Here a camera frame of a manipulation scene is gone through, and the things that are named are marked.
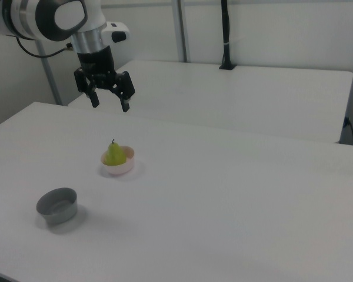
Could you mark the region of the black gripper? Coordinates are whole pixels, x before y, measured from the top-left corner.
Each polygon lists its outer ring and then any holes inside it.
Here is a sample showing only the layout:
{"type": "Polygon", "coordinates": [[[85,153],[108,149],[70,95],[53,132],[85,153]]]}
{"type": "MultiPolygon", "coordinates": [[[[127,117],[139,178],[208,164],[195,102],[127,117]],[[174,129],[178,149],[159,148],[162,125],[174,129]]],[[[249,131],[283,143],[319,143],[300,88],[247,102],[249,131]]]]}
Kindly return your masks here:
{"type": "Polygon", "coordinates": [[[135,88],[127,71],[116,73],[112,51],[109,46],[94,53],[77,53],[81,67],[74,72],[76,86],[84,93],[93,108],[99,106],[98,89],[106,89],[120,99],[123,112],[130,109],[129,101],[135,88]]]}

